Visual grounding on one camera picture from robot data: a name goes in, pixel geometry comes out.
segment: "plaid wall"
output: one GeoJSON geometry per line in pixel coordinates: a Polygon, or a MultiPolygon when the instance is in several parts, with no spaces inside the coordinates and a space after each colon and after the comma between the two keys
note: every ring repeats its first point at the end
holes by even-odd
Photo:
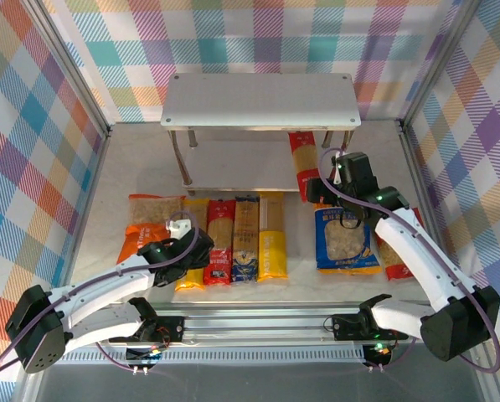
{"type": "Polygon", "coordinates": [[[175,72],[347,72],[362,118],[394,119],[407,109],[462,1],[45,3],[111,117],[139,122],[160,121],[175,72]]]}
{"type": "Polygon", "coordinates": [[[448,250],[500,294],[500,0],[482,2],[414,129],[448,250]]]}
{"type": "MultiPolygon", "coordinates": [[[[101,134],[19,0],[0,0],[0,352],[24,289],[58,282],[101,134]]],[[[18,368],[0,374],[0,401],[18,368]]]]}

